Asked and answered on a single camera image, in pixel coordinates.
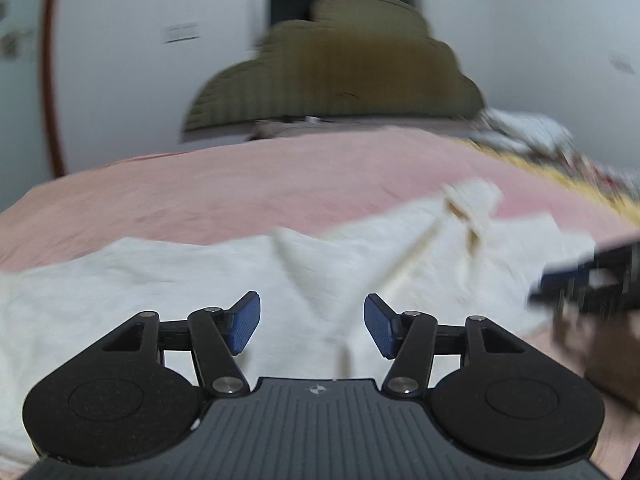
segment white cloth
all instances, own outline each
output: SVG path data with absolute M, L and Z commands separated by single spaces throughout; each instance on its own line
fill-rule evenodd
M 29 389 L 142 310 L 185 319 L 256 290 L 260 324 L 238 357 L 250 383 L 381 380 L 390 362 L 364 327 L 370 292 L 443 324 L 482 314 L 527 333 L 548 319 L 526 307 L 544 265 L 589 253 L 593 241 L 561 233 L 544 213 L 492 219 L 500 196 L 494 184 L 472 180 L 321 237 L 277 229 L 205 247 L 125 238 L 72 262 L 0 274 L 0 454 L 23 467 L 35 460 L 20 418 Z M 174 353 L 167 365 L 194 380 L 190 355 Z M 436 358 L 432 384 L 452 368 Z

